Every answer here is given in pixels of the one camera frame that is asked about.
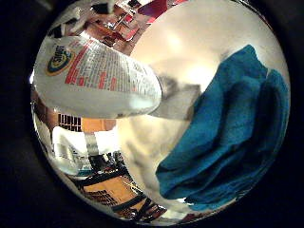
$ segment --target teal cloth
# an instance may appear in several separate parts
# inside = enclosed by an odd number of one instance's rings
[[[188,129],[159,164],[164,198],[213,210],[259,181],[283,142],[290,108],[282,76],[267,72],[250,45],[219,65]]]

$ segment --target light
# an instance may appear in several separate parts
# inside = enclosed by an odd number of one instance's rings
[[[30,76],[29,76],[29,79],[28,79],[28,81],[29,81],[29,83],[32,85],[32,82],[34,81],[34,74],[35,74],[35,70],[33,70],[32,72],[31,72],[31,74],[30,74]]]

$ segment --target white bottle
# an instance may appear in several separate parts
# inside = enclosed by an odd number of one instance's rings
[[[46,37],[34,72],[33,85],[44,104],[74,116],[146,114],[162,98],[151,67],[83,37]]]

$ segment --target white surface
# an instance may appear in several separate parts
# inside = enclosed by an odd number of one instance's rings
[[[168,10],[143,34],[131,57],[149,64],[158,75],[200,85],[202,92],[219,63],[248,44],[266,67],[275,68],[289,82],[271,30],[256,14],[226,0],[192,0]],[[124,161],[134,181],[156,203],[183,213],[191,211],[186,204],[159,194],[155,172],[188,125],[147,115],[118,120]]]

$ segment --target logo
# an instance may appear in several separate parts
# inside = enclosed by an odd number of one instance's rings
[[[74,52],[65,50],[64,46],[57,46],[55,54],[48,61],[47,75],[56,76],[69,67],[74,59]]]

